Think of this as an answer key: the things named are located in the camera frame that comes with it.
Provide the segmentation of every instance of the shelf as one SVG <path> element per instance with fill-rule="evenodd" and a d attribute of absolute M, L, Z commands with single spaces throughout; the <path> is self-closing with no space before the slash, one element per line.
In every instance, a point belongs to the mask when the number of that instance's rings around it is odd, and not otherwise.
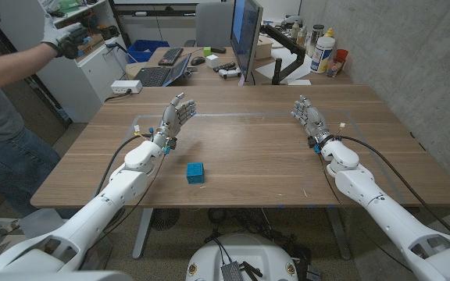
<path fill-rule="evenodd" d="M 105 0 L 98 0 L 98 2 L 96 2 L 96 3 L 93 4 L 93 5 L 80 6 L 78 10 L 72 11 L 72 12 L 68 12 L 68 13 L 66 14 L 67 16 L 65 16 L 65 17 L 63 17 L 63 18 L 55 18 L 55 17 L 54 17 L 54 18 L 53 18 L 53 23 L 54 23 L 54 24 L 57 24 L 57 23 L 61 23 L 61 22 L 64 21 L 64 20 L 72 19 L 72 18 L 74 18 L 75 16 L 78 16 L 78 15 L 80 15 L 81 13 L 86 12 L 86 11 L 88 11 L 89 9 L 92 9 L 93 7 L 102 4 L 103 2 L 105 2 Z"/>
<path fill-rule="evenodd" d="M 114 43 L 116 41 L 116 39 L 117 39 L 117 37 L 112 37 L 112 38 L 108 39 L 107 41 L 105 41 L 103 46 L 101 46 L 98 49 L 94 50 L 91 54 L 87 55 L 86 58 L 81 59 L 80 62 L 76 62 L 77 63 L 77 67 L 82 67 L 86 62 L 88 62 L 90 60 L 91 57 L 97 55 L 98 53 L 103 52 L 105 50 L 105 48 L 107 48 L 105 46 L 105 44 Z"/>

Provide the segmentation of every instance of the bottle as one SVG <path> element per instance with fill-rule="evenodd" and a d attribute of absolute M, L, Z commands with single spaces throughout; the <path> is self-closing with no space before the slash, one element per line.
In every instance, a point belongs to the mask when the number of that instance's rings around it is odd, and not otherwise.
<path fill-rule="evenodd" d="M 316 24 L 313 26 L 312 35 L 310 35 L 309 47 L 306 49 L 306 54 L 312 58 L 313 52 L 316 50 L 317 40 L 322 35 L 324 25 Z"/>
<path fill-rule="evenodd" d="M 333 27 L 329 27 L 327 32 L 324 34 L 325 37 L 333 37 Z"/>
<path fill-rule="evenodd" d="M 307 34 L 306 27 L 300 28 L 300 31 L 298 32 L 298 38 L 296 39 L 296 43 L 298 45 L 301 45 L 301 46 L 304 45 L 305 39 L 306 39 L 306 34 Z"/>
<path fill-rule="evenodd" d="M 336 40 L 328 36 L 320 37 L 317 40 L 316 50 L 313 52 L 312 65 L 310 66 L 314 73 L 326 72 L 327 61 L 329 61 L 329 55 L 333 51 L 334 43 L 336 43 Z"/>
<path fill-rule="evenodd" d="M 298 24 L 298 21 L 295 20 L 295 23 L 293 23 L 293 27 L 291 28 L 291 39 L 294 39 L 296 41 L 296 37 L 298 36 L 299 31 L 300 25 Z"/>

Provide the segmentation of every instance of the gray wall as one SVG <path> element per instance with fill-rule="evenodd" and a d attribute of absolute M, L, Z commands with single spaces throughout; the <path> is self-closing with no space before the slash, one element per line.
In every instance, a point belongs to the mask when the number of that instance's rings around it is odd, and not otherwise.
<path fill-rule="evenodd" d="M 450 0 L 303 0 L 300 16 L 333 27 L 353 82 L 370 85 L 450 175 Z"/>

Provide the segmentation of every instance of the monitor arm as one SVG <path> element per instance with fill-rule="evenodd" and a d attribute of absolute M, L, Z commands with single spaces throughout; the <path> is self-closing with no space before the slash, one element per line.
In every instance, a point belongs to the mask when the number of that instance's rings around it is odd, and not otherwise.
<path fill-rule="evenodd" d="M 284 78 L 295 71 L 298 67 L 302 66 L 303 61 L 305 60 L 306 50 L 302 46 L 296 44 L 296 42 L 294 42 L 293 40 L 289 39 L 286 35 L 282 34 L 279 30 L 268 24 L 263 24 L 259 28 L 259 32 L 269 35 L 275 41 L 279 42 L 285 48 L 291 51 L 291 54 L 297 55 L 296 60 L 282 70 L 280 70 L 280 68 L 282 67 L 282 59 L 278 58 L 275 60 L 275 70 L 273 71 L 272 85 L 279 85 Z"/>
<path fill-rule="evenodd" d="M 450 235 L 426 227 L 388 196 L 359 156 L 330 133 L 320 112 L 300 98 L 292 114 L 310 136 L 309 146 L 330 161 L 327 171 L 339 191 L 366 209 L 419 280 L 450 280 Z"/>

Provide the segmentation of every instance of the fan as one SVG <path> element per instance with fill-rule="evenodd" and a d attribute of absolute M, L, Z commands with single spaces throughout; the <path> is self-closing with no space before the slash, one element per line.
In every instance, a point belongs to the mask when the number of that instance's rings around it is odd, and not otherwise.
<path fill-rule="evenodd" d="M 168 230 L 177 224 L 180 209 L 158 208 L 152 213 L 152 228 L 158 231 Z"/>

